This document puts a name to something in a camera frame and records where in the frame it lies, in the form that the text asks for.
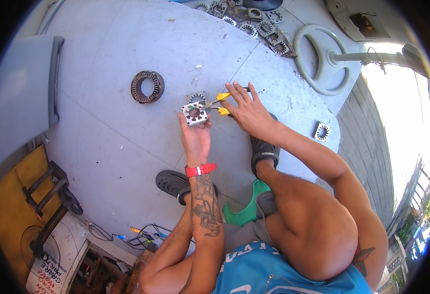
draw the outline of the red watch strap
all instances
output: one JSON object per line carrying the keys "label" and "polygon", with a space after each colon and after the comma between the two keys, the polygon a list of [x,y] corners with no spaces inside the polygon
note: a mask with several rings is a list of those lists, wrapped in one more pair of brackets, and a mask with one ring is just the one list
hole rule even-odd
{"label": "red watch strap", "polygon": [[210,173],[210,172],[216,170],[216,164],[215,163],[208,163],[208,164],[204,164],[202,166],[195,167],[195,168],[188,168],[186,166],[185,170],[186,170],[186,177],[189,178],[191,176],[202,175],[202,174]]}

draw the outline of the black slipper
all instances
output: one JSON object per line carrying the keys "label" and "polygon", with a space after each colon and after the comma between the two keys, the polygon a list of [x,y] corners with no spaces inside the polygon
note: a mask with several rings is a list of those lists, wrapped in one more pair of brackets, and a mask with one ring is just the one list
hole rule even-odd
{"label": "black slipper", "polygon": [[[272,113],[269,113],[269,114],[272,116],[274,120],[278,121],[275,115],[273,115]],[[256,163],[264,159],[273,159],[274,168],[277,168],[278,159],[280,156],[280,147],[274,146],[258,138],[254,138],[251,135],[249,137],[251,138],[251,146],[253,148],[253,157],[251,158],[251,169],[253,170],[253,173],[256,176],[256,178],[258,178],[256,173]]]}
{"label": "black slipper", "polygon": [[[187,177],[174,170],[163,170],[156,176],[156,186],[177,198],[181,205],[185,205],[184,196],[190,193],[190,184]],[[214,185],[215,195],[218,197],[218,189]]]}

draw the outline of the tattoo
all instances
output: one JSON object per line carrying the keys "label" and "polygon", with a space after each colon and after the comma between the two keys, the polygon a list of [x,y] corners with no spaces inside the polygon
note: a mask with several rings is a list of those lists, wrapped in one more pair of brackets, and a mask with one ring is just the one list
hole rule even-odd
{"label": "tattoo", "polygon": [[201,200],[202,205],[193,201],[190,211],[192,221],[193,215],[196,214],[200,217],[200,226],[210,230],[205,236],[217,237],[220,234],[223,220],[210,175],[196,176],[193,196],[194,200]]}
{"label": "tattoo", "polygon": [[184,293],[184,291],[189,288],[190,283],[192,281],[192,269],[193,269],[193,267],[190,268],[189,277],[187,278],[187,282],[184,285],[184,287],[181,289],[181,291],[178,292],[178,294]]}
{"label": "tattoo", "polygon": [[360,245],[357,244],[356,254],[353,258],[353,265],[355,265],[355,267],[364,277],[367,276],[367,270],[365,268],[364,260],[371,254],[373,250],[375,250],[375,247],[360,250]]}

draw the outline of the steering wheel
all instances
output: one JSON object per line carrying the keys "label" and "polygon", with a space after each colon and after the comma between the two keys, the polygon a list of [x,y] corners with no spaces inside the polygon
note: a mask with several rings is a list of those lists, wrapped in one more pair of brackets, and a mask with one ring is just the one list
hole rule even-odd
{"label": "steering wheel", "polygon": [[[308,24],[298,30],[294,37],[294,50],[297,53],[297,57],[295,57],[295,64],[297,65],[302,77],[308,82],[310,86],[312,86],[316,92],[326,96],[335,96],[347,88],[351,80],[351,70],[349,69],[346,62],[336,62],[334,60],[333,56],[338,53],[336,53],[331,48],[328,48],[321,42],[320,39],[318,40],[315,36],[313,36],[312,33],[315,31],[324,32],[330,36],[341,49],[342,52],[340,54],[347,53],[344,45],[341,43],[336,34],[331,32],[331,30],[321,25]],[[318,54],[318,72],[316,73],[314,79],[312,79],[305,70],[305,64],[302,60],[300,41],[303,37],[307,37],[310,40],[310,42],[315,47],[316,53]],[[341,85],[336,89],[326,89],[325,85],[327,81],[332,76],[334,76],[335,73],[343,68],[346,70],[346,75],[344,76],[344,80],[342,81]]]}

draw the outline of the man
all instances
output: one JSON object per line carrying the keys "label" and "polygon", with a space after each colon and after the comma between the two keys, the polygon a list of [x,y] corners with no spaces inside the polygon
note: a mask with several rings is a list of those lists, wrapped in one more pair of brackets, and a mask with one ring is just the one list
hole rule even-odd
{"label": "man", "polygon": [[[212,122],[188,127],[178,113],[191,193],[178,195],[186,208],[144,269],[144,292],[374,292],[388,242],[364,188],[340,156],[278,122],[261,104],[252,83],[248,87],[252,98],[238,83],[227,83],[238,107],[226,101],[222,105],[251,135],[253,172],[271,188],[256,198],[259,219],[237,228],[222,224],[209,173],[192,176],[193,168],[207,170]],[[280,148],[333,187],[335,196],[278,172]],[[192,237],[195,252],[183,259]],[[234,248],[236,241],[243,243]]]}

